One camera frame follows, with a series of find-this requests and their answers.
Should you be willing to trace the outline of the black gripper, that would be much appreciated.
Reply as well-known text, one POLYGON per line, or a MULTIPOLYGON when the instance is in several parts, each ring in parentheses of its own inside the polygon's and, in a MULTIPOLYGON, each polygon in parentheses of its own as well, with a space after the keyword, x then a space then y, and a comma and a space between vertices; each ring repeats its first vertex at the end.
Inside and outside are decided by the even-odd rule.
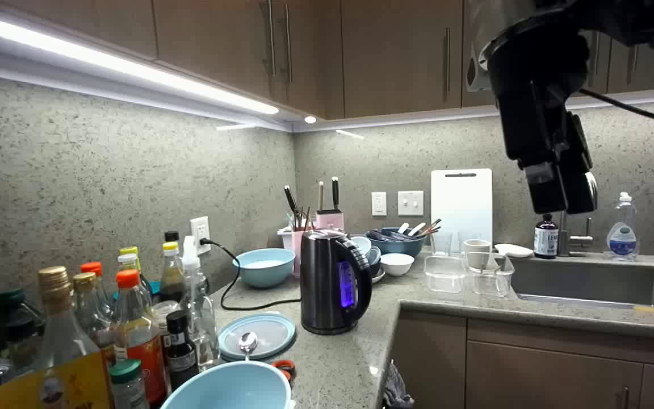
POLYGON ((524 172, 535 214, 596 208, 583 127, 566 109, 583 80, 585 51, 503 47, 490 56, 507 157, 524 172))

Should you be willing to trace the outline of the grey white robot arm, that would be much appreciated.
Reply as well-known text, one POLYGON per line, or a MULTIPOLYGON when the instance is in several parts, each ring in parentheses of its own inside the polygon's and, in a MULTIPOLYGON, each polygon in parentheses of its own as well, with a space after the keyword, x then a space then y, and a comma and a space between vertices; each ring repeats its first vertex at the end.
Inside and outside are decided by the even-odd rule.
POLYGON ((534 211, 595 211, 592 159, 566 102, 583 92, 619 105, 585 88, 585 31, 654 50, 654 0, 468 0, 468 18, 468 88, 493 92, 507 157, 524 172, 534 211))

